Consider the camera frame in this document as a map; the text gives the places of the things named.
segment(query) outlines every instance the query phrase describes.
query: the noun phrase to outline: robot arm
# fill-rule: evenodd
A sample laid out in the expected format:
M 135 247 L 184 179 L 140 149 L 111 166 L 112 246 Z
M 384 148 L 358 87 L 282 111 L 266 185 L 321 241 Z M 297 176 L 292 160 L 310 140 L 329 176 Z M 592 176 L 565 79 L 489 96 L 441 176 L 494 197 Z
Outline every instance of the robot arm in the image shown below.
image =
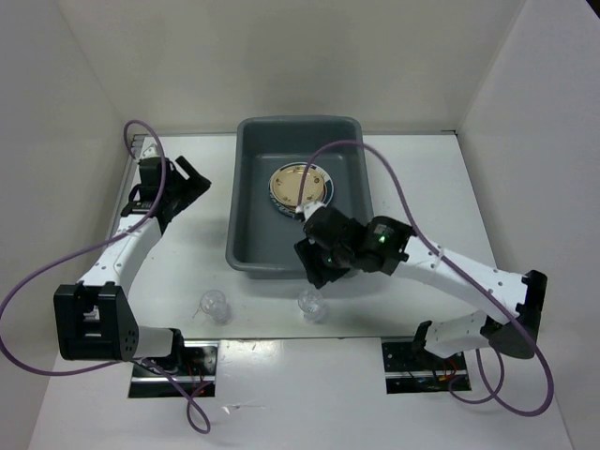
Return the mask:
M 188 178 L 167 160 L 165 189 L 155 214 L 106 247 L 76 284 L 61 285 L 54 293 L 63 358 L 130 361 L 153 357 L 177 363 L 183 349 L 179 330 L 139 326 L 128 304 L 133 279 L 171 220 L 210 188 L 210 181 L 183 157 L 176 162 Z M 160 157 L 156 150 L 146 150 L 139 164 L 141 183 L 131 190 L 115 234 L 127 233 L 149 211 L 158 194 Z
M 452 321 L 421 323 L 413 341 L 414 352 L 445 359 L 457 352 L 490 346 L 516 358 L 533 357 L 530 346 L 502 312 L 444 263 L 442 255 L 494 293 L 534 340 L 546 293 L 545 275 L 504 272 L 440 246 L 440 254 L 435 255 L 411 226 L 390 217 L 375 217 L 364 226 L 319 202 L 306 205 L 301 213 L 307 238 L 294 248 L 307 270 L 308 281 L 317 289 L 351 269 L 360 269 L 423 282 L 477 309 Z

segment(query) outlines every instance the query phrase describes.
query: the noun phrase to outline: wire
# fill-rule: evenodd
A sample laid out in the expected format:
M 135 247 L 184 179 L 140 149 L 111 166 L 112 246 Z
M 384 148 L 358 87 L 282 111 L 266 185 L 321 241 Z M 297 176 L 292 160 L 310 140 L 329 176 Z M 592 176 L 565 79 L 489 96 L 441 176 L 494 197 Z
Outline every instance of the wire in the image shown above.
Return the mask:
M 394 173 L 394 169 L 392 169 L 392 166 L 390 165 L 390 163 L 387 161 L 387 159 L 385 159 L 385 157 L 378 150 L 376 150 L 371 145 L 368 145 L 367 143 L 359 142 L 359 141 L 335 141 L 335 142 L 330 142 L 327 145 L 324 145 L 323 147 L 321 147 L 314 154 L 312 154 L 312 156 L 310 157 L 310 159 L 307 162 L 307 165 L 304 168 L 304 171 L 302 173 L 302 179 L 300 181 L 300 191 L 298 193 L 297 206 L 300 206 L 302 204 L 302 194 L 304 193 L 304 184 L 307 179 L 308 168 L 313 164 L 314 160 L 321 153 L 323 153 L 331 148 L 338 147 L 341 145 L 362 147 L 362 148 L 368 150 L 370 153 L 372 153 L 383 164 L 383 166 L 389 173 L 390 177 L 392 178 L 394 186 L 396 187 L 397 195 L 400 198 L 400 202 L 402 203 L 402 208 L 404 209 L 406 217 L 409 220 L 409 222 L 412 226 L 412 229 L 414 230 L 416 235 L 419 237 L 419 239 L 421 239 L 423 244 L 425 244 L 425 246 L 434 255 L 440 257 L 440 259 L 444 263 L 446 263 L 452 270 L 454 270 L 457 274 L 459 274 L 463 279 L 465 279 L 467 282 L 469 282 L 469 284 L 471 284 L 477 291 L 479 291 L 482 295 L 484 295 L 487 298 L 487 300 L 489 300 L 492 303 L 492 305 L 494 305 L 497 309 L 499 309 L 500 312 L 510 321 L 510 323 L 515 326 L 517 331 L 522 335 L 522 337 L 525 340 L 525 342 L 527 343 L 527 345 L 529 345 L 532 348 L 533 352 L 539 359 L 540 364 L 542 365 L 542 369 L 544 370 L 544 374 L 546 375 L 547 391 L 546 391 L 546 398 L 544 399 L 542 405 L 540 405 L 538 408 L 531 410 L 531 411 L 523 411 L 523 410 L 519 410 L 519 409 L 507 404 L 505 401 L 503 401 L 500 397 L 498 397 L 498 392 L 495 389 L 492 389 L 491 386 L 489 385 L 488 379 L 486 378 L 485 371 L 483 370 L 483 365 L 481 365 L 480 366 L 481 377 L 484 382 L 484 385 L 486 386 L 486 389 L 489 391 L 489 394 L 498 403 L 500 403 L 506 410 L 510 411 L 511 413 L 515 413 L 517 415 L 521 415 L 524 417 L 534 417 L 536 415 L 540 415 L 545 410 L 547 410 L 549 408 L 550 404 L 552 403 L 552 399 L 554 397 L 554 378 L 552 377 L 552 371 L 550 369 L 550 366 L 548 364 L 546 357 L 542 354 L 542 351 L 537 346 L 537 344 L 532 339 L 532 337 L 529 335 L 527 330 L 525 330 L 525 328 L 523 328 L 523 325 L 521 325 L 518 322 L 517 318 L 515 318 L 515 316 L 513 316 L 510 313 L 510 311 L 500 301 L 498 301 L 498 299 L 491 292 L 488 292 L 488 290 L 486 288 L 484 288 L 481 284 L 479 284 L 473 277 L 471 277 L 467 272 L 465 272 L 463 269 L 461 269 L 450 258 L 441 254 L 440 251 L 438 250 L 438 248 L 428 240 L 428 238 L 421 231 L 418 224 L 416 223 L 416 220 L 414 219 L 413 212 L 411 211 L 408 201 L 406 200 L 404 190 L 402 189 L 402 186 L 400 185 L 398 177 Z M 479 353 L 480 353 L 479 349 L 477 349 L 475 352 L 479 356 Z
M 196 396 L 198 396 L 200 394 L 200 392 L 204 389 L 204 387 L 206 387 L 211 382 L 201 383 L 200 387 L 196 388 L 194 390 L 194 392 L 192 392 L 190 395 L 186 392 L 186 390 L 183 387 L 181 387 L 181 385 L 178 382 L 176 382 L 173 379 L 173 377 L 167 371 L 165 371 L 161 366 L 159 366 L 152 360 L 145 358 L 140 363 L 138 363 L 137 361 L 134 361 L 133 364 L 136 364 L 136 365 L 140 366 L 141 368 L 145 368 L 144 365 L 150 366 L 151 368 L 154 368 L 155 370 L 160 372 L 160 374 L 163 377 L 165 377 L 167 380 L 169 380 L 169 383 L 172 384 L 172 387 L 174 387 L 177 390 L 177 392 L 179 392 L 179 394 L 181 394 L 181 396 L 187 400 L 187 421 L 189 422 L 189 425 L 201 434 L 210 433 L 210 428 L 211 428 L 210 420 L 208 419 L 208 416 L 206 415 L 204 410 L 200 407 L 200 405 L 194 401 L 194 398 Z M 193 407 L 198 412 L 198 414 L 202 417 L 202 419 L 204 420 L 204 423 L 206 424 L 206 429 L 202 429 L 194 423 L 193 419 L 191 418 L 191 407 Z
M 14 288 L 12 288 L 10 290 L 10 292 L 7 294 L 7 296 L 4 298 L 4 300 L 0 304 L 0 322 L 2 320 L 2 317 L 7 309 L 8 304 L 10 303 L 10 301 L 14 298 L 14 296 L 17 294 L 17 292 L 20 291 L 23 288 L 23 286 L 25 286 L 31 280 L 39 277 L 40 275 L 49 271 L 50 269 L 53 269 L 57 265 L 66 263 L 67 261 L 77 258 L 78 256 L 82 256 L 85 253 L 89 253 L 90 251 L 94 251 L 99 248 L 103 248 L 105 246 L 109 246 L 110 244 L 113 244 L 113 243 L 119 241 L 120 239 L 123 239 L 125 236 L 129 235 L 131 232 L 134 232 L 137 229 L 139 229 L 147 219 L 151 218 L 154 215 L 154 213 L 157 210 L 158 203 L 160 202 L 160 199 L 162 198 L 162 194 L 165 190 L 166 175 L 167 175 L 167 159 L 165 158 L 164 147 L 162 146 L 162 142 L 160 141 L 160 138 L 158 137 L 157 133 L 154 131 L 154 129 L 152 127 L 150 127 L 144 121 L 138 120 L 138 119 L 129 120 L 123 126 L 123 140 L 125 142 L 125 147 L 127 149 L 127 152 L 129 153 L 129 155 L 132 158 L 135 158 L 133 149 L 131 148 L 131 145 L 129 144 L 129 141 L 128 141 L 128 130 L 133 125 L 140 125 L 148 131 L 150 136 L 152 136 L 155 140 L 155 143 L 157 145 L 158 154 L 160 156 L 160 183 L 158 185 L 157 196 L 156 196 L 155 200 L 153 201 L 152 205 L 150 206 L 150 209 L 148 210 L 148 212 L 145 215 L 143 215 L 143 217 L 137 223 L 135 223 L 133 226 L 131 226 L 129 229 L 127 229 L 126 232 L 117 234 L 117 235 L 115 235 L 109 239 L 106 239 L 102 242 L 99 242 L 99 243 L 94 244 L 89 247 L 82 248 L 81 250 L 70 253 L 70 254 L 63 256 L 62 258 L 59 258 L 55 261 L 49 262 L 46 265 L 40 267 L 38 270 L 35 270 L 34 272 L 29 274 L 25 278 L 23 278 L 21 281 L 19 281 L 19 283 L 17 283 L 17 285 Z M 66 376 L 71 376 L 71 375 L 79 375 L 81 373 L 87 373 L 87 372 L 91 372 L 93 370 L 98 370 L 100 368 L 107 368 L 109 366 L 119 364 L 119 362 L 108 362 L 108 363 L 98 364 L 96 366 L 79 368 L 76 370 L 67 370 L 67 371 L 43 370 L 40 368 L 31 367 L 31 366 L 25 364 L 23 361 L 19 360 L 7 348 L 1 335 L 0 335 L 0 353 L 2 353 L 7 358 L 8 361 L 10 361 L 12 364 L 17 366 L 18 368 L 21 368 L 30 373 L 34 373 L 36 375 L 42 375 L 42 376 L 47 376 L 47 377 L 66 377 Z M 149 360 L 146 360 L 146 363 L 148 364 L 148 366 L 150 366 L 151 368 L 153 368 L 154 370 L 158 371 L 160 374 L 165 376 L 167 378 L 167 380 L 169 380 L 169 382 L 172 384 L 172 386 L 180 394 L 182 394 L 182 396 L 187 400 L 187 420 L 189 421 L 189 424 L 192 426 L 192 428 L 194 428 L 196 431 L 198 431 L 201 434 L 207 434 L 210 431 L 210 422 L 208 420 L 208 417 L 206 417 L 206 414 L 204 413 L 202 408 L 200 408 L 200 406 L 198 406 L 196 404 L 196 402 L 193 400 L 194 397 L 196 397 L 201 392 L 201 390 L 202 390 L 201 388 L 204 388 L 204 385 L 201 384 L 201 388 L 197 389 L 196 391 L 194 391 L 192 393 L 191 396 L 189 396 L 186 393 L 186 391 L 184 391 L 184 389 L 173 379 L 173 377 L 171 377 L 171 375 L 169 375 L 162 367 L 152 363 Z M 191 406 L 193 406 L 196 409 L 196 411 L 198 411 L 200 413 L 200 415 L 206 422 L 207 429 L 201 429 L 193 423 L 193 421 L 191 420 L 191 415 L 190 415 L 190 407 Z
M 166 169 L 167 164 L 166 164 L 166 159 L 164 157 L 164 150 L 162 147 L 162 143 L 160 143 L 160 139 L 158 138 L 156 132 L 148 124 L 146 124 L 145 122 L 143 122 L 141 120 L 130 120 L 125 124 L 125 127 L 123 128 L 123 134 L 124 134 L 124 136 L 126 136 L 126 139 L 125 139 L 126 148 L 129 151 L 130 155 L 133 155 L 133 153 L 132 153 L 131 147 L 129 146 L 128 141 L 127 141 L 127 133 L 128 133 L 129 127 L 134 124 L 141 125 L 142 127 L 146 128 L 148 130 L 150 135 L 157 141 L 158 152 L 160 153 L 160 170 L 161 170 L 160 185 L 158 186 L 157 197 L 154 200 L 154 202 L 152 203 L 152 206 L 150 207 L 148 212 L 135 225 L 133 225 L 130 229 L 128 229 L 127 232 L 117 234 L 109 239 L 106 239 L 105 241 L 102 241 L 100 243 L 94 244 L 89 247 L 82 248 L 81 250 L 75 251 L 73 253 L 68 254 L 67 256 L 63 256 L 62 258 L 59 258 L 58 260 L 49 262 L 46 265 L 40 267 L 38 270 L 32 272 L 25 278 L 23 278 L 21 281 L 19 281 L 19 283 L 17 283 L 17 285 L 14 288 L 12 288 L 12 290 L 10 290 L 10 292 L 7 294 L 7 296 L 4 298 L 4 300 L 0 304 L 0 321 L 2 320 L 4 312 L 7 309 L 7 306 L 10 303 L 10 301 L 14 298 L 14 296 L 17 294 L 17 292 L 20 291 L 23 288 L 23 286 L 25 286 L 31 280 L 33 280 L 34 278 L 37 278 L 38 276 L 49 271 L 50 269 L 53 269 L 57 265 L 66 263 L 67 261 L 77 258 L 78 256 L 82 256 L 85 253 L 89 253 L 90 251 L 97 250 L 99 248 L 113 244 L 120 239 L 123 239 L 125 236 L 128 235 L 128 233 L 131 233 L 131 232 L 137 230 L 138 228 L 140 228 L 144 224 L 144 222 L 155 213 L 157 206 L 158 206 L 158 202 L 160 201 L 160 197 L 162 196 L 162 193 L 165 188 L 165 173 L 167 171 L 167 169 Z M 22 368 L 23 370 L 26 370 L 27 372 L 35 373 L 36 375 L 44 375 L 47 377 L 66 377 L 66 376 L 70 376 L 70 375 L 78 375 L 80 373 L 91 372 L 92 370 L 98 370 L 99 368 L 106 368 L 108 366 L 112 366 L 112 365 L 116 364 L 115 362 L 103 363 L 103 364 L 98 364 L 97 366 L 80 368 L 77 370 L 68 370 L 68 371 L 64 371 L 64 372 L 63 371 L 55 372 L 55 371 L 51 371 L 51 370 L 42 370 L 39 368 L 28 366 L 23 361 L 20 361 L 19 359 L 17 359 L 17 357 L 14 354 L 12 354 L 10 352 L 10 350 L 7 348 L 4 340 L 2 339 L 2 336 L 0 336 L 0 352 L 8 359 L 8 361 L 10 361 L 15 366 Z
M 187 363 L 187 369 L 189 370 L 189 378 L 191 378 L 191 388 L 196 389 L 196 381 L 194 380 L 194 374 L 191 371 L 191 365 L 189 363 Z
M 471 400 L 468 398 L 461 397 L 454 391 L 453 385 L 458 380 L 465 378 L 466 375 L 458 375 L 458 376 L 454 377 L 452 380 L 450 380 L 450 383 L 448 384 L 448 392 L 450 392 L 450 395 L 452 397 L 454 397 L 458 401 L 462 401 L 463 403 L 467 403 L 469 405 L 481 405 L 483 403 L 488 403 L 490 400 L 495 398 L 494 395 L 497 395 L 503 388 L 505 370 L 504 370 L 504 361 L 502 359 L 502 356 L 496 350 L 494 350 L 494 352 L 496 352 L 496 356 L 498 357 L 498 363 L 500 364 L 500 379 L 498 380 L 498 385 L 496 386 L 496 389 L 494 389 L 493 391 L 490 391 L 489 396 L 483 397 L 483 398 Z M 484 364 L 483 364 L 483 361 L 481 360 L 481 353 L 475 352 L 475 356 L 477 357 L 477 366 L 479 367 L 479 372 L 484 373 Z

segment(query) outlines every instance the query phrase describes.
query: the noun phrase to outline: red wire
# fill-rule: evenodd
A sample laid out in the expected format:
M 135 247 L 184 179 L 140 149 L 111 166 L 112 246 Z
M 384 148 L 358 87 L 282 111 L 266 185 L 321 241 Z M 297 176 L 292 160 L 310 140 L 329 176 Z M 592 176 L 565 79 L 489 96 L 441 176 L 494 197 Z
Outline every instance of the red wire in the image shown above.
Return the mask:
M 195 390 L 196 382 L 194 381 L 194 374 L 191 371 L 191 366 L 189 365 L 189 363 L 187 363 L 187 369 L 189 370 L 189 376 L 191 377 L 191 387 Z
M 452 366 L 452 369 L 454 370 L 454 371 L 453 371 L 453 372 L 452 372 L 450 375 L 448 375 L 448 377 L 449 377 L 450 379 L 452 379 L 452 378 L 456 377 L 456 375 L 457 375 L 457 372 L 458 372 L 458 366 L 457 366 L 457 363 L 455 363 L 455 362 L 454 362 L 453 360 L 451 360 L 451 359 L 448 359 L 447 361 L 448 361 L 448 363 L 450 363 L 450 366 Z

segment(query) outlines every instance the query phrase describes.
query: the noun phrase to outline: white table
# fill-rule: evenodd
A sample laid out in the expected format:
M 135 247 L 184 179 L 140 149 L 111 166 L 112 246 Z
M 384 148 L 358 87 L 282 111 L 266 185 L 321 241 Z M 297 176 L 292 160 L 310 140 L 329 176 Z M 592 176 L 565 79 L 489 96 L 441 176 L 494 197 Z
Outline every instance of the white table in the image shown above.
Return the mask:
M 493 263 L 454 136 L 365 141 L 390 159 L 427 234 Z M 123 364 L 51 379 L 31 450 L 571 448 L 556 405 L 541 417 L 522 419 L 495 405 L 462 406 L 445 393 L 387 396 L 375 337 L 409 335 L 423 320 L 449 319 L 470 308 L 408 280 L 363 275 L 323 289 L 329 320 L 305 323 L 295 303 L 305 281 L 253 280 L 225 262 L 234 136 L 168 137 L 163 143 L 169 158 L 184 155 L 213 186 L 173 221 L 136 278 L 129 301 L 138 323 L 177 327 L 186 338 L 286 339 L 221 342 L 217 396 L 201 400 L 214 426 L 207 437 L 188 427 L 181 399 L 128 400 L 131 368 Z M 390 180 L 370 155 L 367 169 L 375 214 L 405 219 Z M 193 317 L 210 289 L 226 293 L 233 311 L 229 325 Z M 353 338 L 331 339 L 340 337 Z M 474 391 L 468 395 L 480 397 L 473 358 L 467 359 Z M 493 373 L 494 358 L 486 360 Z M 80 364 L 59 357 L 55 369 L 73 366 Z M 505 398 L 524 408 L 539 404 L 545 386 L 537 363 L 507 366 Z M 241 408 L 226 413 L 227 405 Z

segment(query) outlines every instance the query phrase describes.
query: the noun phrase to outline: white backdrop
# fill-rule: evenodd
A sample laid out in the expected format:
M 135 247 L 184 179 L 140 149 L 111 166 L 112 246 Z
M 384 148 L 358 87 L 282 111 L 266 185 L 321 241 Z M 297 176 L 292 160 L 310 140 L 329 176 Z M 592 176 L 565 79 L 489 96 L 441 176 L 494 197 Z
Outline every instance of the white backdrop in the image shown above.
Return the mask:
M 121 119 L 52 2 L 0 2 L 0 298 L 21 278 L 104 237 L 125 168 Z M 53 367 L 53 293 L 83 261 L 32 282 L 0 325 L 28 364 Z M 27 448 L 48 379 L 0 355 L 0 447 Z
M 494 254 L 549 276 L 542 346 L 576 449 L 598 448 L 600 20 L 530 0 L 458 134 Z
M 454 129 L 521 0 L 57 0 L 105 92 L 160 130 L 331 113 Z

